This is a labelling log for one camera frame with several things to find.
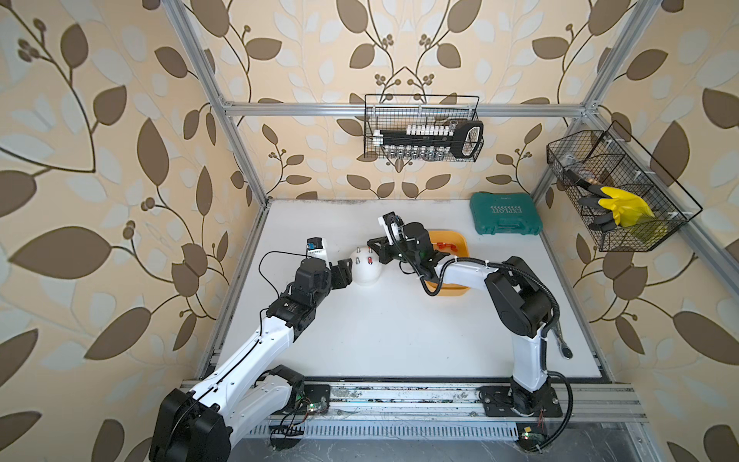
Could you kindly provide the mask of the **white dome screw holder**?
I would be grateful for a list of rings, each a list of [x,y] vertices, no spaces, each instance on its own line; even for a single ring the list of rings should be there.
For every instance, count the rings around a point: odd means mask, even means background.
[[[373,258],[373,265],[368,265],[368,257]],[[356,248],[351,254],[352,282],[361,286],[373,286],[379,281],[382,264],[378,256],[368,246]]]

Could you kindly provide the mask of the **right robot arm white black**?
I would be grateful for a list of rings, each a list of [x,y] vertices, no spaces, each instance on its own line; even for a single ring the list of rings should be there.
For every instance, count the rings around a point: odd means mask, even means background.
[[[552,291],[522,258],[501,263],[436,250],[421,223],[404,223],[394,213],[378,219],[385,236],[371,239],[384,265],[396,260],[410,267],[427,296],[446,285],[483,291],[512,335],[513,373],[504,400],[521,416],[540,411],[552,390],[547,366],[548,333],[558,324],[560,307]]]

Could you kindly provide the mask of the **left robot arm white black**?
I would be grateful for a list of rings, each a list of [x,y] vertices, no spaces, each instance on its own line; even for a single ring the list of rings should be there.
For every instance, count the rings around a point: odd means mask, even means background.
[[[151,461],[225,461],[256,425],[298,409],[304,377],[271,365],[315,321],[318,306],[352,281],[352,261],[303,259],[294,281],[267,308],[255,333],[211,375],[159,407]]]

